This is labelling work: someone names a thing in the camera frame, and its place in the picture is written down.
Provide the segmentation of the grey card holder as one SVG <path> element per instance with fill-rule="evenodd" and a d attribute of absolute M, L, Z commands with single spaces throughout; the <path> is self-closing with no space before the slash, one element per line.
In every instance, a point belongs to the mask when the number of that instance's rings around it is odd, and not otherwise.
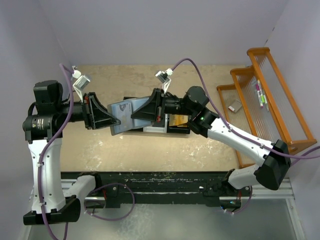
<path fill-rule="evenodd" d="M 149 97 L 140 97 L 136 98 L 136 101 L 133 102 L 120 101 L 107 106 L 108 112 L 121 122 L 120 125 L 110 127 L 112 136 L 129 130 L 140 129 L 152 125 L 151 121 L 131 118 L 131 114 L 141 107 L 148 98 Z"/>

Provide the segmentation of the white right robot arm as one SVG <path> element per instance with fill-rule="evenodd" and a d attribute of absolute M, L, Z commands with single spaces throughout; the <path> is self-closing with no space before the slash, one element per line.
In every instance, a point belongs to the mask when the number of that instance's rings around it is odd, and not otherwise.
<path fill-rule="evenodd" d="M 207 108 L 209 98 L 200 86 L 192 86 L 179 98 L 155 88 L 148 100 L 134 110 L 133 119 L 155 122 L 161 114 L 188 116 L 188 127 L 205 138 L 219 141 L 251 158 L 255 164 L 230 170 L 222 190 L 228 196 L 240 189 L 262 185 L 269 190 L 279 189 L 290 166 L 288 146 L 282 140 L 271 142 L 228 124 L 221 116 Z"/>

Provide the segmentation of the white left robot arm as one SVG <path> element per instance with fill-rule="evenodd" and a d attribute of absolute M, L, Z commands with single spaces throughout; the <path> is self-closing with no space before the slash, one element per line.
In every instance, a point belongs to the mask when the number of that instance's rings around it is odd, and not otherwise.
<path fill-rule="evenodd" d="M 35 102 L 22 129 L 32 158 L 34 197 L 23 223 L 26 226 L 74 223 L 80 217 L 84 194 L 98 196 L 103 184 L 95 175 L 84 175 L 63 192 L 60 167 L 63 129 L 69 122 L 84 122 L 88 130 L 121 122 L 108 112 L 94 92 L 86 93 L 83 102 L 65 102 L 62 84 L 56 80 L 36 83 L 33 92 Z"/>

